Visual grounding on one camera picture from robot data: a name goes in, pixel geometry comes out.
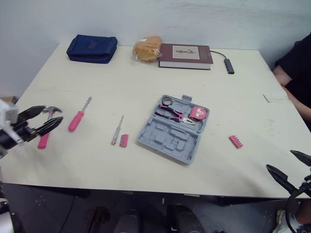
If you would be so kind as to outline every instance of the bread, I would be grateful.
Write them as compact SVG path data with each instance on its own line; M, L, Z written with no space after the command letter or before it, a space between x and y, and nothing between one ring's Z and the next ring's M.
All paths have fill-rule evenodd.
M159 36L150 36L141 39L135 44L133 54L145 62L154 62L160 55L161 38Z

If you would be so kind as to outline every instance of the tool case compartment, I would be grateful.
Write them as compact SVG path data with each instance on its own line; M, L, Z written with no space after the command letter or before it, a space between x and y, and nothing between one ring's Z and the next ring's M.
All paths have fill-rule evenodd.
M152 116L141 129L138 141L182 163L191 164L198 148L200 133L208 119L209 109L199 106L206 110L207 116L202 120L193 119L194 125L175 122L155 114L155 112L160 112L167 117L173 117L171 112L160 108L164 98L170 98L173 102L169 107L181 112L186 117L194 106L198 106L191 103L192 98L189 96L183 95L182 100L167 95L162 96L154 108Z

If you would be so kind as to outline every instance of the person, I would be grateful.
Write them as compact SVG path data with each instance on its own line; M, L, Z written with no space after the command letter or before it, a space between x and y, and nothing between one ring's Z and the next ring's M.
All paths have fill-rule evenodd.
M311 131L311 34L276 62L273 73Z
M311 33L276 62L273 73L311 131ZM273 233L291 233L284 210L277 212L276 222ZM290 214L290 223L296 231L311 224L311 200L297 214Z

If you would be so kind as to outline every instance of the book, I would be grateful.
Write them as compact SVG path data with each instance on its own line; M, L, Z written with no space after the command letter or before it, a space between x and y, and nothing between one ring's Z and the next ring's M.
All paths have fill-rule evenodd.
M210 69L213 59L209 46L161 44L159 67Z

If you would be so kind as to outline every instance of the small screwdriver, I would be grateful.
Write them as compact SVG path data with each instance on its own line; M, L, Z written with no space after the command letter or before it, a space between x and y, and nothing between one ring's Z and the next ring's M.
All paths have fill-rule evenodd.
M78 127L82 117L84 116L84 111L86 110L86 107L88 106L88 104L91 102L92 97L90 96L87 101L86 104L84 105L83 109L81 111L79 111L77 113L77 115L72 119L70 125L68 126L68 130L70 132L73 132L76 130L76 128Z
M117 142L117 139L118 139L118 136L119 136L119 132L120 132L120 129L121 129L121 124L122 124L122 121L123 121L123 117L124 117L124 115L121 117L120 123L119 123L119 125L117 127L117 130L115 132L115 135L113 136L113 139L111 141L112 145L114 145Z

